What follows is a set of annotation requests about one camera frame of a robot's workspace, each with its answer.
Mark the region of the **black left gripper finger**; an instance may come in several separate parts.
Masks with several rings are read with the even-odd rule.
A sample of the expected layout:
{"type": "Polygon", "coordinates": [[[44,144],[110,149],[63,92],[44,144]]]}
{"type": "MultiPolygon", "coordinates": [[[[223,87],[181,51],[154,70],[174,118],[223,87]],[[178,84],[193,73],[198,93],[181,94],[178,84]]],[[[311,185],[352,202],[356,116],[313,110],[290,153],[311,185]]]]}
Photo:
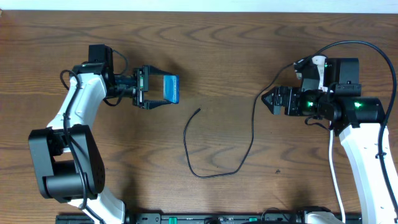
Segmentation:
{"type": "Polygon", "coordinates": [[[163,71],[163,70],[161,70],[155,66],[152,66],[152,65],[149,65],[149,74],[150,75],[162,75],[162,76],[171,75],[170,72],[163,71]]]}
{"type": "Polygon", "coordinates": [[[157,100],[145,100],[144,101],[144,109],[151,110],[151,109],[154,109],[156,107],[163,106],[163,105],[169,105],[169,104],[171,104],[171,102],[167,101],[167,100],[159,100],[159,101],[157,101],[157,100]]]}

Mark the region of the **blue Galaxy smartphone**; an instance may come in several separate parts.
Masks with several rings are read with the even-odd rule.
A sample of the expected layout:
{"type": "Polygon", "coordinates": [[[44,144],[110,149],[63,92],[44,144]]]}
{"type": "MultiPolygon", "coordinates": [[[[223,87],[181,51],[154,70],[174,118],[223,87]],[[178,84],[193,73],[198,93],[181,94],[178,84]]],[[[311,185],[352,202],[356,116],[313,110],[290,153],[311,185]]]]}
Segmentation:
{"type": "Polygon", "coordinates": [[[179,76],[165,75],[164,76],[164,100],[173,104],[179,103],[179,76]]]}

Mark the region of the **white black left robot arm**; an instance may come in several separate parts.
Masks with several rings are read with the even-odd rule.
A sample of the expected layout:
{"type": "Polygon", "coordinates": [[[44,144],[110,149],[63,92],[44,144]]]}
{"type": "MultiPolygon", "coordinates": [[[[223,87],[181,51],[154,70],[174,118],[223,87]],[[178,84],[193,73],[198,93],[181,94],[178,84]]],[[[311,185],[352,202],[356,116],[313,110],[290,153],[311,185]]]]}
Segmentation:
{"type": "Polygon", "coordinates": [[[105,186],[105,167],[91,132],[107,98],[132,98],[151,110],[177,104],[179,77],[150,65],[116,75],[106,62],[85,62],[66,73],[68,93],[51,122],[29,134],[29,149],[43,198],[74,206],[95,223],[135,223],[126,204],[105,186]]]}

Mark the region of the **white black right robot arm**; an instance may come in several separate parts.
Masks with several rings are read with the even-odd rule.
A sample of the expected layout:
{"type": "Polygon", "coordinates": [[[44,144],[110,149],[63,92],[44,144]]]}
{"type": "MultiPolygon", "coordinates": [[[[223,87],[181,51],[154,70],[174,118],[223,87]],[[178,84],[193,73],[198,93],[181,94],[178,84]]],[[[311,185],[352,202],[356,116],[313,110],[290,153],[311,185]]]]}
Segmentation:
{"type": "Polygon", "coordinates": [[[379,136],[385,118],[378,98],[362,96],[359,60],[314,56],[294,63],[299,87],[277,86],[263,94],[272,114],[327,119],[340,139],[354,176],[363,223],[397,223],[380,162],[394,193],[397,172],[389,149],[388,130],[379,136]]]}

